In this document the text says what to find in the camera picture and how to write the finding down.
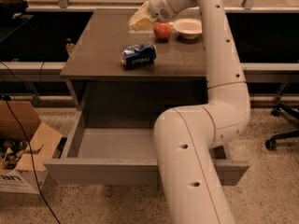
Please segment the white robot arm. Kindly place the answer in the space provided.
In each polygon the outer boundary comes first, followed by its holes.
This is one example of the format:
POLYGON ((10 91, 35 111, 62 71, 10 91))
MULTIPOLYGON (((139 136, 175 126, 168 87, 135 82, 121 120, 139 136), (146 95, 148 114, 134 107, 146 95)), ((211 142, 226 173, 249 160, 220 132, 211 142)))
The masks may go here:
POLYGON ((189 7, 201 14, 208 102, 170 108, 156 119, 160 177, 172 224, 235 224, 209 151, 246 128, 250 102, 222 0, 149 0, 129 25, 145 30, 189 7))

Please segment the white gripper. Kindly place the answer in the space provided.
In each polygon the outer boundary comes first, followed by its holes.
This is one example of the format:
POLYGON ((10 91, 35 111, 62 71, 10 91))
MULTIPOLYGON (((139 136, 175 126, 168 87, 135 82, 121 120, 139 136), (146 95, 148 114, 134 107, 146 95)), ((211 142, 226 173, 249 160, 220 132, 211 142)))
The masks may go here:
POLYGON ((129 20, 134 31, 151 30, 156 21, 167 22, 179 14, 179 0, 146 1, 129 20))

